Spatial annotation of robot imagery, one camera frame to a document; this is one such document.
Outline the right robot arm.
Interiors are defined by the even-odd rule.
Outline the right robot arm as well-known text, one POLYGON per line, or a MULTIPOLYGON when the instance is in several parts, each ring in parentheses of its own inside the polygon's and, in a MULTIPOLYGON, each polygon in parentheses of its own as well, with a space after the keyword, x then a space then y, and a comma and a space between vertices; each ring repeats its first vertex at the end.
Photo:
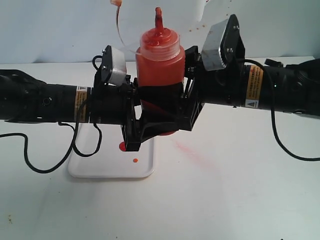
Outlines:
POLYGON ((320 61, 283 65, 266 59, 255 63, 237 54, 223 69, 208 71, 197 47, 186 51, 185 75, 190 84, 138 86, 143 123, 156 133, 192 130, 205 104, 320 116, 320 61))

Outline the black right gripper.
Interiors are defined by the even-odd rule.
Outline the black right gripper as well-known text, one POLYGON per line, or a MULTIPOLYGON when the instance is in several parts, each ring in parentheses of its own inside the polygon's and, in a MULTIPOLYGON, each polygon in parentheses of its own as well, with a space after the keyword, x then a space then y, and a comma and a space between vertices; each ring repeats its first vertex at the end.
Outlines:
POLYGON ((207 71, 197 46, 185 50, 184 76, 192 80, 185 100, 182 82, 165 86, 140 86, 137 89, 141 103, 141 117, 155 120, 175 120, 179 114, 180 130, 191 131, 205 104, 243 107, 245 104, 245 81, 242 80, 245 47, 240 44, 231 55, 231 62, 221 70, 207 71))

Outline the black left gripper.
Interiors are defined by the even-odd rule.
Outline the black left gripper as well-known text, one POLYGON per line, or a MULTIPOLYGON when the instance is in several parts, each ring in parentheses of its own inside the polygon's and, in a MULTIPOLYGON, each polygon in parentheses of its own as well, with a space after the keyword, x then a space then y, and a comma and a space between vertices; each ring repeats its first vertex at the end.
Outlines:
POLYGON ((139 120, 136 118, 136 88, 128 74, 121 86, 104 83, 96 76, 92 93, 90 122, 119 125, 126 152, 137 152, 143 142, 157 136, 171 135, 180 129, 177 112, 143 109, 139 120))

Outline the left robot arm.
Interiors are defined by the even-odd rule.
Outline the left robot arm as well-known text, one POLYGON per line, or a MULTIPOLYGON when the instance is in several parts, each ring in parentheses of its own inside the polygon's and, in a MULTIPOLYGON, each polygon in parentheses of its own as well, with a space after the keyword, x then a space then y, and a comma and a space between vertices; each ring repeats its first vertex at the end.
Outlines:
POLYGON ((92 87, 49 84, 17 69, 0 71, 0 118, 9 123, 90 123, 119 125, 124 150, 137 152, 141 143, 179 129, 175 118, 143 110, 141 97, 155 97, 153 87, 138 87, 127 75, 121 86, 101 81, 97 71, 92 87))

